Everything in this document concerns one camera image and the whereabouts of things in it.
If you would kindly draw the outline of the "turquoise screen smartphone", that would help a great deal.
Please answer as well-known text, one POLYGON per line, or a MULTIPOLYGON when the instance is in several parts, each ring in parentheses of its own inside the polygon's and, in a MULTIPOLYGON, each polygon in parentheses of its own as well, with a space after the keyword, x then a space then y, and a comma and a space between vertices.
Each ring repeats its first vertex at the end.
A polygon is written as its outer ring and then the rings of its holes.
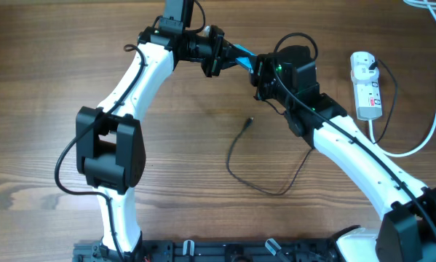
POLYGON ((235 63, 252 74, 254 72, 256 56, 239 44, 234 46, 240 51, 240 55, 235 59, 235 63))

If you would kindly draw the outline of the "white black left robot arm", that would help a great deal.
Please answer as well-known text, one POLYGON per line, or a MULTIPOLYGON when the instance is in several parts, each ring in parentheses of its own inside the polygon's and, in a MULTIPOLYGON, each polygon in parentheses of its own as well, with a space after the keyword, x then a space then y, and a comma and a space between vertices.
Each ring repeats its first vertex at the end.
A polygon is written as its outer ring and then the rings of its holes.
POLYGON ((140 123, 158 89, 180 61, 200 63, 207 77, 240 65, 252 69, 255 55, 225 40, 217 26, 192 30, 191 17, 198 1, 167 1, 162 15, 138 35, 136 44, 124 46, 134 59, 112 93, 96 108, 83 107, 76 116, 76 136, 55 165, 60 168, 76 149, 76 168, 90 186, 84 195, 98 198, 104 235, 100 255, 107 261, 138 261, 142 231, 136 221, 135 191, 146 166, 146 150, 140 123))

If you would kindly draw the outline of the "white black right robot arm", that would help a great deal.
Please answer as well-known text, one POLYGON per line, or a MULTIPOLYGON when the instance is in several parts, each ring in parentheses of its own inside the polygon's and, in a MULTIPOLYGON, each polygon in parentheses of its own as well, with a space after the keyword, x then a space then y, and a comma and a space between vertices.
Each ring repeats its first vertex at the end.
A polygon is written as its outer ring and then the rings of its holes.
POLYGON ((252 57, 258 100, 285 108, 290 130, 337 164, 373 205, 378 231, 350 229, 335 241, 343 261, 436 261, 436 187, 409 175, 359 130, 335 100, 320 92, 316 56, 306 46, 276 46, 252 57))

